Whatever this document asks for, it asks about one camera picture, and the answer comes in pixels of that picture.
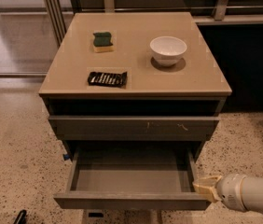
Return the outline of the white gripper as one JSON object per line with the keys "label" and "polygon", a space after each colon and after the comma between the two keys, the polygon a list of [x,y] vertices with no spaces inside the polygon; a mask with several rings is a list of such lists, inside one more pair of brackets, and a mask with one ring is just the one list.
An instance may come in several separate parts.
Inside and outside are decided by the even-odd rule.
{"label": "white gripper", "polygon": [[245,178],[246,175],[240,174],[201,177],[193,181],[193,187],[198,194],[211,203],[221,200],[228,209],[245,212],[246,208],[241,195],[242,182]]}

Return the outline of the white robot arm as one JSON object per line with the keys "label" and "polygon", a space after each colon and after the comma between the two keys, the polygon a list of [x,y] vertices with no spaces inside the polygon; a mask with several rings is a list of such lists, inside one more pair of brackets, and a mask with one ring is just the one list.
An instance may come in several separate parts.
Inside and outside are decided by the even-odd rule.
{"label": "white robot arm", "polygon": [[195,179],[193,187],[211,203],[221,202],[230,210],[263,215],[263,177],[243,174],[209,176]]}

